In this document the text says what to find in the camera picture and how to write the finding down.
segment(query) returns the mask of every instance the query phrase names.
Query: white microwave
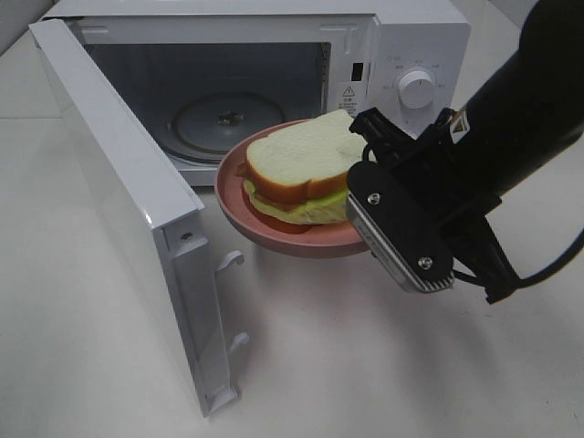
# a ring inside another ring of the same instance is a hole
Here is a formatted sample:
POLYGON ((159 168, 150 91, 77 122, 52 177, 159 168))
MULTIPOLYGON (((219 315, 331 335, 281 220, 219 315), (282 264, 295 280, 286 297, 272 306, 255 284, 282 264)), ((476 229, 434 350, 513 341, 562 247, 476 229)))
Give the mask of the white microwave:
POLYGON ((61 0, 30 29, 112 241, 174 311, 205 415, 236 392, 220 236, 192 187, 247 136, 338 108, 420 133, 450 105, 470 32, 447 0, 61 0))

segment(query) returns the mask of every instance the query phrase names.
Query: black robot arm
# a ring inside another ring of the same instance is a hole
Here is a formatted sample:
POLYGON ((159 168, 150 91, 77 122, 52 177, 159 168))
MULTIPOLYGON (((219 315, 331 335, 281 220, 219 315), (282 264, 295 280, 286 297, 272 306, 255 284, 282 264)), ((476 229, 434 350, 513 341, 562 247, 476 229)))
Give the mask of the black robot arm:
POLYGON ((348 216, 405 288, 441 290, 454 277, 494 303, 557 272, 584 246, 584 231, 554 263, 521 279, 485 216, 500 196, 584 131, 584 2, 540 0, 519 49, 458 112, 444 109, 414 140, 376 109, 350 130, 368 142, 348 175, 348 216), (573 74, 557 66, 570 59, 573 74), (376 162, 369 162, 370 151, 376 162), (453 258, 473 276, 453 270, 453 258))

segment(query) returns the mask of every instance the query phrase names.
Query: open microwave door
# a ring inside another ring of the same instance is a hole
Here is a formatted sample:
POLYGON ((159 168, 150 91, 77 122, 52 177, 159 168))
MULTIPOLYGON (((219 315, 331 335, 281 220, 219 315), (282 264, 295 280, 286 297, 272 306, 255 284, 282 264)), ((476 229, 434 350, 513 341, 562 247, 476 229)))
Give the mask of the open microwave door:
POLYGON ((68 26, 55 19, 30 30, 99 215, 207 415, 236 392, 203 204, 68 26))

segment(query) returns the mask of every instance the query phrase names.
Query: control panel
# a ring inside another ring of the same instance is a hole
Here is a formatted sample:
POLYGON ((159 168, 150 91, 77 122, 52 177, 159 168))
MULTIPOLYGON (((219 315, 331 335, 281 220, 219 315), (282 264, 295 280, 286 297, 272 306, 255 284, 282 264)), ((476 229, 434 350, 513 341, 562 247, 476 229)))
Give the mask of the control panel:
POLYGON ((452 103, 470 27, 387 25, 372 57, 368 101, 416 136, 452 103))

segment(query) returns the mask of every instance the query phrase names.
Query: plate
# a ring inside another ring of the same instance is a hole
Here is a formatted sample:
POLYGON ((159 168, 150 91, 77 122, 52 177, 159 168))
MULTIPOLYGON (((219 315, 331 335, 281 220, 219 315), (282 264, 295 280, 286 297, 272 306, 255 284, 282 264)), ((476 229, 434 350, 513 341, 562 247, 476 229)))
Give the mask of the plate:
POLYGON ((215 175, 215 194, 229 222, 252 242, 290 256, 332 258, 350 256, 367 250, 367 246, 349 221, 340 224, 310 226, 299 234, 278 231, 262 222, 253 207, 248 206, 242 190, 243 178, 236 176, 237 168, 245 161, 247 146, 304 120, 295 120, 259 131, 233 147, 225 155, 215 175))

